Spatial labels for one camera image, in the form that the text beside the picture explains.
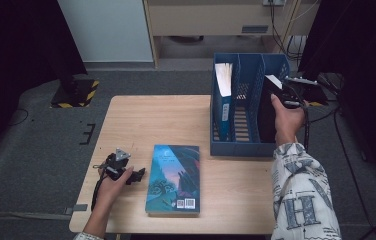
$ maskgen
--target white barcode label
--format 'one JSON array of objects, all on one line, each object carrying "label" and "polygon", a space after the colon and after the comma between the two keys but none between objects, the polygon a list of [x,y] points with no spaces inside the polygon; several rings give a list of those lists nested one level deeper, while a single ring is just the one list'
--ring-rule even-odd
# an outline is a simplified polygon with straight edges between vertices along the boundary
[{"label": "white barcode label", "polygon": [[185,201],[184,200],[177,200],[176,201],[176,208],[185,208]]},{"label": "white barcode label", "polygon": [[194,198],[185,198],[185,208],[195,209],[195,199]]},{"label": "white barcode label", "polygon": [[222,107],[222,121],[228,121],[229,117],[229,103],[223,104]]}]

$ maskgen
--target black curtain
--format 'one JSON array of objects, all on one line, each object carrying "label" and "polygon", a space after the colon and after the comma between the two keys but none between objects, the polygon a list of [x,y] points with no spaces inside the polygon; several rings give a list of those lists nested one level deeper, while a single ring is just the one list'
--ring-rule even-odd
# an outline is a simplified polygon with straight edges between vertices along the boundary
[{"label": "black curtain", "polygon": [[57,1],[0,0],[0,135],[24,91],[75,74],[86,70]]},{"label": "black curtain", "polygon": [[341,73],[339,97],[368,160],[376,161],[376,1],[322,0],[299,71]]}]

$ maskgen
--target gray floor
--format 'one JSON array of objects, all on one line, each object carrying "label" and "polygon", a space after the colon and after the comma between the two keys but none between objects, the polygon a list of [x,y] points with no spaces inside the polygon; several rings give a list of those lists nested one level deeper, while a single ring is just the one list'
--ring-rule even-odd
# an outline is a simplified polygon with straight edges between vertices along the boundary
[{"label": "gray floor", "polygon": [[[0,239],[71,239],[74,236],[68,229],[70,216],[64,211],[76,202],[113,96],[210,94],[212,53],[263,52],[263,46],[257,44],[259,40],[206,37],[203,42],[183,43],[165,39],[157,69],[136,66],[90,69],[89,75],[100,84],[90,106],[85,108],[50,108],[58,81],[22,94],[21,110],[16,111],[10,120],[12,126],[0,139]],[[227,47],[215,41],[228,43]],[[233,48],[237,41],[238,50]],[[323,116],[336,105],[312,108],[310,118]],[[366,215],[376,225],[376,163],[362,160],[355,136],[339,114],[337,123],[350,164],[343,154],[332,116],[312,124],[309,153],[328,172],[344,239],[360,239],[370,230]],[[93,136],[88,145],[81,145],[87,140],[84,132],[91,129],[88,124],[95,124]]]}]

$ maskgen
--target person's left hand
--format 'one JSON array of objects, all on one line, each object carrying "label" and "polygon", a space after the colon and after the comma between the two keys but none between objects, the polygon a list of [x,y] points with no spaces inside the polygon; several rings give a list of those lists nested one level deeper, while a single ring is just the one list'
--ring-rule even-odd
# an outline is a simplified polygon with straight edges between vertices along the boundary
[{"label": "person's left hand", "polygon": [[133,166],[127,168],[122,176],[116,181],[113,181],[113,179],[106,175],[107,177],[103,180],[100,189],[98,190],[97,204],[113,204],[122,191],[123,186],[125,186],[126,180],[132,175],[133,169]]}]

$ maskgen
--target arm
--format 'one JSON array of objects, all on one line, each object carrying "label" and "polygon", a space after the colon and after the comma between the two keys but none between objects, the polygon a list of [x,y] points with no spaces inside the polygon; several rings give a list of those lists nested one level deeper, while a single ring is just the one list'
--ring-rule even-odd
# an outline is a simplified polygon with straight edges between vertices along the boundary
[{"label": "arm", "polygon": [[296,143],[303,110],[286,109],[274,95],[272,105],[278,144],[272,166],[276,219],[272,239],[341,239],[326,172]]},{"label": "arm", "polygon": [[113,203],[122,191],[126,180],[131,176],[132,171],[133,167],[128,168],[117,181],[113,181],[109,177],[106,177],[106,179],[103,180],[100,189],[98,190],[95,208],[83,229],[83,233],[78,234],[75,237],[75,240],[96,240],[104,237]]}]

